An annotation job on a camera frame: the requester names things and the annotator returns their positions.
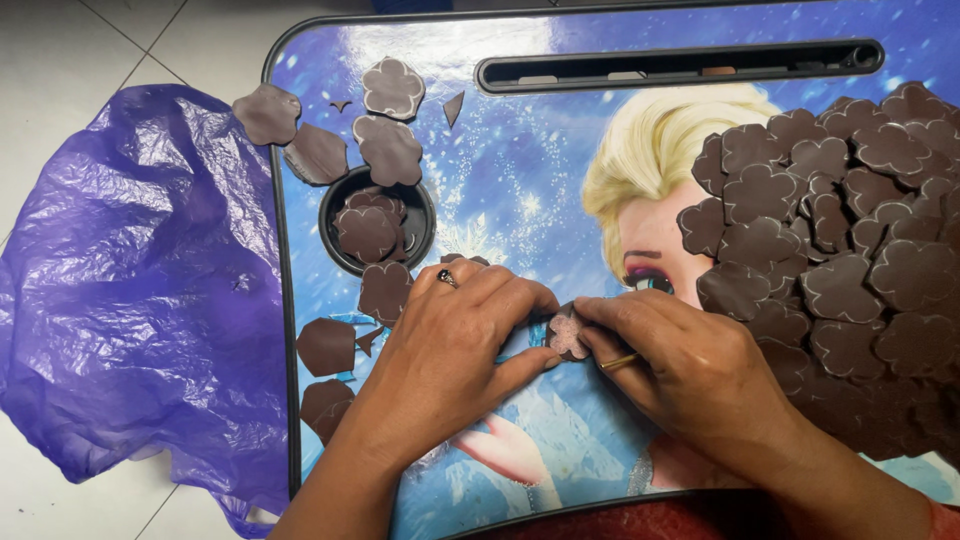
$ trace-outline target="white tile floor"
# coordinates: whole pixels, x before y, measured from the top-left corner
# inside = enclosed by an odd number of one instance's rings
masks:
[[[40,168],[118,88],[184,83],[232,103],[256,87],[271,45],[289,27],[370,12],[369,0],[0,0],[0,98],[16,104],[0,108],[0,248]],[[4,540],[237,538],[205,491],[170,482],[168,454],[73,485],[0,413],[0,463]]]

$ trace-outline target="sleeve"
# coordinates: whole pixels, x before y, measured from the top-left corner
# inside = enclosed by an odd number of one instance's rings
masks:
[[[960,538],[960,511],[930,501],[930,540],[955,540]]]

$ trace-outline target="cup holder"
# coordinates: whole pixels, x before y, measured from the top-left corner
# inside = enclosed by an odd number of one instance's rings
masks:
[[[340,249],[340,234],[333,226],[333,220],[336,219],[337,212],[343,209],[350,194],[373,185],[375,184],[370,178],[370,168],[367,165],[356,167],[350,169],[341,181],[332,185],[320,202],[318,226],[326,252],[338,266],[354,276],[363,275],[364,264]],[[422,183],[414,186],[395,184],[384,187],[383,192],[403,201],[407,206],[407,216],[400,223],[405,237],[404,250],[407,253],[403,264],[407,268],[414,268],[430,253],[433,246],[433,236],[437,230],[437,211],[433,207],[433,201]]]

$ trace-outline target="gold ring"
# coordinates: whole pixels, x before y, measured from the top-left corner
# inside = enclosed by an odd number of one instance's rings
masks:
[[[618,359],[616,359],[616,360],[611,360],[611,361],[609,361],[609,362],[607,362],[607,363],[605,363],[605,364],[600,364],[600,368],[601,368],[601,369],[607,369],[607,368],[610,368],[610,367],[616,367],[616,366],[618,366],[618,365],[620,365],[620,364],[625,364],[625,363],[627,363],[627,362],[632,362],[632,361],[634,361],[634,360],[636,360],[637,358],[640,358],[640,357],[641,357],[641,356],[640,356],[640,353],[633,353],[632,355],[626,355],[626,356],[624,356],[624,357],[622,357],[622,358],[618,358]]]

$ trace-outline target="ring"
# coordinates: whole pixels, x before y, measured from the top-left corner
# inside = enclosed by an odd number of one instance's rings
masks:
[[[437,272],[437,281],[447,283],[453,288],[457,288],[457,286],[459,286],[457,285],[456,280],[453,279],[453,274],[451,274],[446,268],[440,272]]]
[[[627,363],[627,362],[632,362],[632,361],[634,361],[634,360],[636,360],[637,358],[640,358],[640,357],[641,357],[641,356],[640,356],[640,353],[633,353],[632,355],[626,355],[626,356],[624,356],[624,357],[622,357],[622,358],[618,358],[618,359],[616,359],[616,360],[611,360],[611,361],[609,361],[609,362],[607,362],[607,363],[605,363],[605,364],[600,364],[600,368],[601,368],[601,369],[608,369],[608,368],[616,367],[616,366],[618,366],[618,365],[625,364],[625,363]]]

